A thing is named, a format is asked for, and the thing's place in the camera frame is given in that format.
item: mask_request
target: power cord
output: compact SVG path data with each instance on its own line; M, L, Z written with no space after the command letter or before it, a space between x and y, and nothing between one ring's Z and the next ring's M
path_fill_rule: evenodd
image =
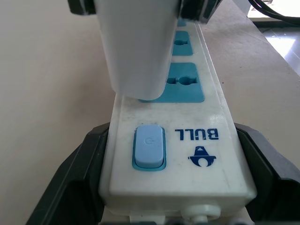
M250 4L260 13L286 23L300 26L300 17L284 16L267 6L262 0L248 0Z

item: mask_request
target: power button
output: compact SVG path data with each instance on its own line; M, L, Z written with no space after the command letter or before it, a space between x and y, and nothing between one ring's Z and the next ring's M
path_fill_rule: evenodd
M134 160L140 168L159 168L164 163L164 130L159 125L141 125L135 132Z

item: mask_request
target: power strip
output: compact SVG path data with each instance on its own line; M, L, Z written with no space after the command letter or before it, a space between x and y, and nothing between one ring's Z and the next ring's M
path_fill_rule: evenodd
M99 193L112 213L131 221L215 219L235 213L256 195L200 27L187 23L177 30L188 33L193 55L173 56L172 63L195 65L199 80L187 70L191 84L185 86L201 81L203 101L141 102L117 94L114 103ZM176 77L166 86L181 82ZM135 131L143 125L164 130L166 164L160 171L133 166Z

